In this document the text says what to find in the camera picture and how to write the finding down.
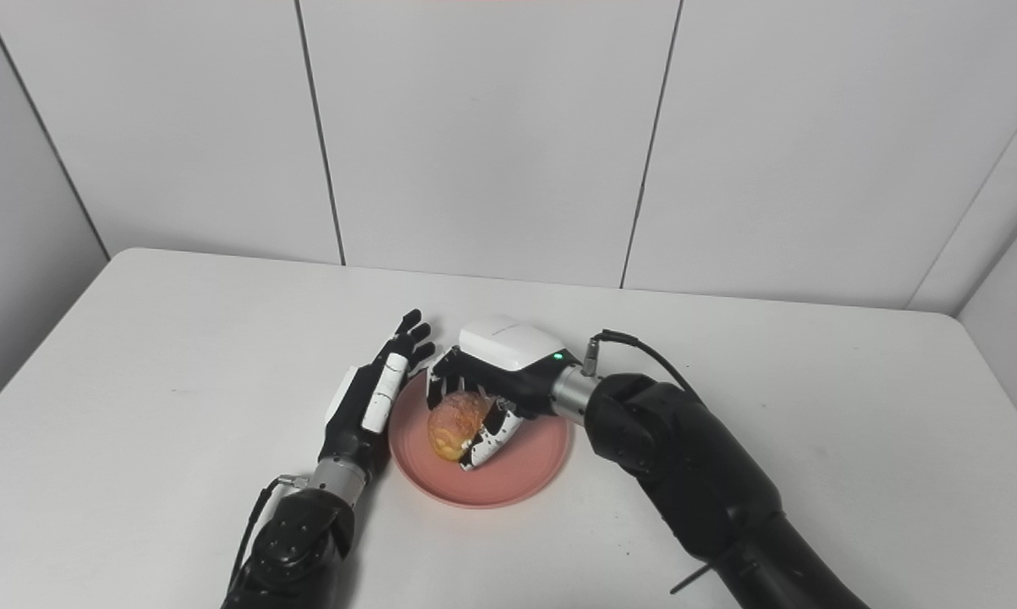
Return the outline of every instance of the bread roll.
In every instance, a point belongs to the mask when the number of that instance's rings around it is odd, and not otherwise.
[[[489,411],[489,402],[478,393],[456,390],[444,395],[430,411],[430,445],[435,453],[446,461],[459,461]]]

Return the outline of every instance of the robotic arm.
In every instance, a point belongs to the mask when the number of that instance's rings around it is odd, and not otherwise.
[[[595,377],[603,340],[656,356],[682,386],[642,374]],[[595,453],[636,477],[685,551],[706,563],[671,594],[714,569],[744,609],[868,609],[790,525],[776,486],[741,444],[634,337],[600,332],[582,363],[552,337],[490,317],[465,327],[428,378],[430,408],[462,378],[517,419],[558,415],[583,425]],[[489,458],[484,432],[463,461]]]
[[[354,504],[388,459],[384,425],[407,373],[432,355],[420,312],[404,317],[372,362],[351,369],[336,393],[311,478],[281,476],[261,492],[223,609],[322,609],[354,543]],[[645,350],[681,386],[641,374],[595,376],[603,340]],[[654,350],[604,330],[580,362],[558,340],[505,316],[466,326],[427,375],[434,408],[458,388],[485,390],[495,409],[461,459],[481,466],[524,420],[562,416],[583,425],[595,453],[637,478],[685,551],[706,563],[671,594],[714,569],[744,609],[868,609],[783,514],[775,485]],[[245,544],[280,485],[272,520]]]
[[[418,309],[405,315],[373,361],[344,377],[312,477],[281,476],[260,493],[223,609],[331,606],[340,563],[354,543],[355,502],[388,461],[384,427],[393,401],[408,371],[434,354],[432,344],[422,343],[430,326],[421,320]],[[249,533],[278,483],[298,490],[281,498],[243,564]]]

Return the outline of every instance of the white table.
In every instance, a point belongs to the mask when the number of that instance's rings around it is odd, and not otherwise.
[[[578,352],[639,334],[872,607],[1017,609],[1017,415],[949,317],[158,250],[120,254],[1,393],[0,608],[217,607],[257,492],[311,470],[347,366],[412,307],[439,340],[496,311]],[[662,376],[614,346],[604,370]],[[735,606],[715,575],[667,595],[698,563],[579,430],[519,505],[447,507],[392,466],[362,501],[351,608],[492,577],[484,609]]]

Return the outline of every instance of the white robotic hand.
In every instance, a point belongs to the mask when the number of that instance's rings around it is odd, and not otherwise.
[[[460,466],[474,470],[516,433],[524,420],[555,413],[551,390],[579,362],[559,340],[504,315],[467,324],[460,344],[444,351],[426,375],[426,404],[434,409],[455,390],[490,402],[482,426],[463,445]]]
[[[491,395],[485,386],[463,376],[460,370],[459,347],[444,351],[426,373],[426,405],[435,409],[444,397],[456,390],[469,390],[481,394],[490,405],[486,418],[482,420],[481,428],[474,438],[467,439],[461,447],[463,455],[460,467],[463,471],[471,471],[486,463],[493,453],[500,449],[512,438],[513,433],[524,423],[523,417],[517,415],[516,405],[499,395]]]

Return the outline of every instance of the pink plate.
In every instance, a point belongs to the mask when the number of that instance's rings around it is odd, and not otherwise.
[[[459,507],[501,507],[523,501],[548,485],[567,455],[567,421],[526,420],[504,447],[482,467],[460,470],[434,453],[426,430],[425,373],[396,398],[388,421],[388,444],[408,481],[436,500]]]

